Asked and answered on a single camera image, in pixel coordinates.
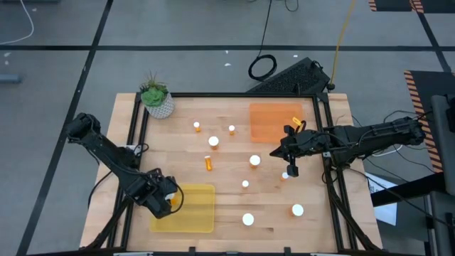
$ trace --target white bottle cap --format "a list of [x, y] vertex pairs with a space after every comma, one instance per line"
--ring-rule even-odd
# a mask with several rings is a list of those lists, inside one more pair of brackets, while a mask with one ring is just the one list
[[295, 216], [302, 216], [304, 214], [304, 207], [299, 204], [293, 205], [292, 214], [294, 214]]
[[246, 213], [243, 215], [243, 224], [245, 225], [253, 225], [254, 221], [255, 221], [255, 217], [253, 217], [253, 215], [251, 213]]
[[250, 157], [250, 164], [256, 166], [256, 165], [259, 165], [261, 163], [261, 158], [257, 155], [252, 155]]
[[212, 137], [208, 138], [208, 143], [211, 146], [218, 145], [218, 142], [220, 142], [220, 140], [217, 137], [215, 137], [215, 136], [212, 136]]

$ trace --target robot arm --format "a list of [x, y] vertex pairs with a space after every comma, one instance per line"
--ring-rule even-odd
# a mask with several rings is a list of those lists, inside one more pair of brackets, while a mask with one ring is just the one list
[[66, 126], [69, 143], [82, 145], [102, 161], [119, 178], [127, 198], [147, 207], [156, 218], [171, 214], [169, 196], [178, 186], [172, 176], [163, 176], [161, 169], [147, 173], [138, 170], [139, 158], [133, 150], [117, 147], [100, 134], [100, 122], [91, 114], [80, 113]]
[[422, 125], [409, 117], [367, 127], [327, 127], [323, 132], [296, 132], [285, 126], [284, 132], [287, 136], [281, 139], [281, 146], [270, 156], [288, 161], [287, 173], [293, 177], [299, 175], [295, 158], [329, 152], [332, 164], [344, 169], [359, 156], [370, 156], [393, 144], [419, 145], [425, 138]]

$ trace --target wooden table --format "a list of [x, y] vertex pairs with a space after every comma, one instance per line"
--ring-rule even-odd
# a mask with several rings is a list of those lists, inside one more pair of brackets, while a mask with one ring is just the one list
[[[117, 145], [126, 144], [134, 97], [133, 93], [118, 94], [115, 100], [107, 137]], [[298, 159], [300, 177], [281, 182], [279, 177], [287, 163], [269, 156], [277, 145], [250, 142], [250, 103], [299, 103], [304, 109], [306, 128], [316, 130], [311, 99], [179, 97], [174, 100], [176, 109], [168, 119], [149, 118], [145, 142], [150, 150], [143, 154], [141, 170], [160, 167], [165, 175], [175, 176], [178, 183], [213, 184], [215, 229], [212, 233], [153, 233], [149, 230], [149, 210], [134, 206], [128, 250], [185, 252], [195, 246], [198, 252], [283, 252], [283, 247], [290, 247], [292, 252], [336, 252], [327, 189], [321, 181], [321, 156]], [[333, 123], [352, 124], [346, 95], [330, 94], [329, 100]], [[321, 103], [320, 109], [325, 126]], [[140, 107], [136, 140], [143, 111]], [[195, 121], [201, 123], [202, 132], [194, 132]], [[231, 124], [236, 127], [235, 136], [229, 135]], [[220, 139], [217, 151], [212, 151], [207, 143], [208, 137], [213, 135]], [[204, 156], [208, 154], [213, 162], [211, 172], [205, 170]], [[252, 154], [262, 158], [255, 171], [248, 164]], [[361, 161], [355, 161], [352, 167], [363, 171]], [[97, 180], [108, 171], [101, 165]], [[353, 217], [365, 234], [382, 247], [365, 177], [352, 171], [344, 173]], [[247, 190], [241, 186], [245, 179], [250, 181]], [[117, 178], [111, 176], [93, 195], [81, 246], [90, 243], [109, 220], [117, 186]], [[303, 217], [293, 218], [288, 214], [294, 203], [304, 207]], [[242, 224], [244, 213], [255, 216], [253, 226]], [[349, 248], [346, 223], [341, 214], [339, 216], [344, 247]], [[123, 224], [121, 220], [116, 245], [119, 245]]]

